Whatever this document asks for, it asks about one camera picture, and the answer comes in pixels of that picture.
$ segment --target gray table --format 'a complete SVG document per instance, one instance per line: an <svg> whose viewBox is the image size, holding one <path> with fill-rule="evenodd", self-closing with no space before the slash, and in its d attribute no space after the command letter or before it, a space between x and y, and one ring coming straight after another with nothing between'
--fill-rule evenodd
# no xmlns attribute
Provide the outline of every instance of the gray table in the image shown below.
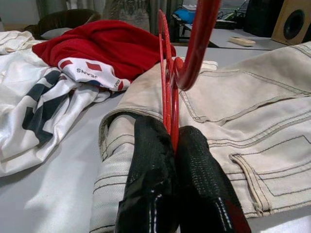
<svg viewBox="0 0 311 233"><path fill-rule="evenodd" d="M185 56L187 48L177 47ZM207 49L219 66L264 53L260 50ZM84 110L70 132L40 166L0 178L1 233L87 233L93 183L101 162L98 126L121 95ZM250 219L254 232L311 231L310 208Z"/></svg>
<svg viewBox="0 0 311 233"><path fill-rule="evenodd" d="M192 30L192 26L190 24L185 24L185 27L190 31ZM253 40L256 42L256 44L253 47L244 47L241 45L236 45L231 42L228 42L228 39L231 36L242 37L245 39ZM271 38L258 37L250 33L246 33L241 29L227 30L227 29L215 29L214 28L212 31L212 35L210 37L210 41L214 45L220 48L226 48L226 49L275 50L275 49L279 49L279 48L286 46L284 44L271 40Z"/></svg>

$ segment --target wooden speaker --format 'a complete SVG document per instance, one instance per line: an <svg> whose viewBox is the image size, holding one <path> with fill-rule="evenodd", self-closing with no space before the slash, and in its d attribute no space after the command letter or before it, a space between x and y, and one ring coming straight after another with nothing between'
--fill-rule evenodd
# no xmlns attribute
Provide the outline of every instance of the wooden speaker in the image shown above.
<svg viewBox="0 0 311 233"><path fill-rule="evenodd" d="M311 40L311 0L285 0L272 39L287 45Z"/></svg>

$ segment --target red cloth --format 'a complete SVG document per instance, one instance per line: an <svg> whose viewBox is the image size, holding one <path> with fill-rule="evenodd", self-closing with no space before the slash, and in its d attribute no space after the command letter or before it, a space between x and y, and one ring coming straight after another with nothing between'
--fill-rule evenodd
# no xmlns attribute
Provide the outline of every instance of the red cloth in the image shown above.
<svg viewBox="0 0 311 233"><path fill-rule="evenodd" d="M33 52L53 67L67 57L100 61L111 65L116 77L128 80L160 61L157 36L116 20L82 25L60 37L34 45Z"/></svg>

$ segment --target beige jeans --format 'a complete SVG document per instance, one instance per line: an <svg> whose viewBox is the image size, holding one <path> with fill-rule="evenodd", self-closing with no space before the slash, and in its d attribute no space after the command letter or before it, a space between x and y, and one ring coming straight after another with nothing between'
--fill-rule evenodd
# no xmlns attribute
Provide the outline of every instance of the beige jeans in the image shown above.
<svg viewBox="0 0 311 233"><path fill-rule="evenodd" d="M192 125L231 180L246 217L311 204L311 42L215 70L205 63L180 92L180 126ZM162 119L160 66L138 77L100 125L103 163L93 232L113 229L139 115Z"/></svg>

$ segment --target red hook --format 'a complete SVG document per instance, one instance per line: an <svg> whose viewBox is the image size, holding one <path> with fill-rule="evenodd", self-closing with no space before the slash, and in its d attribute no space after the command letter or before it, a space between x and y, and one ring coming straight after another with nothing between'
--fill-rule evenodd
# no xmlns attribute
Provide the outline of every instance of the red hook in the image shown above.
<svg viewBox="0 0 311 233"><path fill-rule="evenodd" d="M159 10L159 43L161 55L163 124L171 135L176 151L178 143L179 102L178 89L189 90L195 83L209 38L215 26L221 0L198 0L191 37L185 62L179 57L172 59L169 28L165 14ZM164 69L163 45L166 47Z"/></svg>

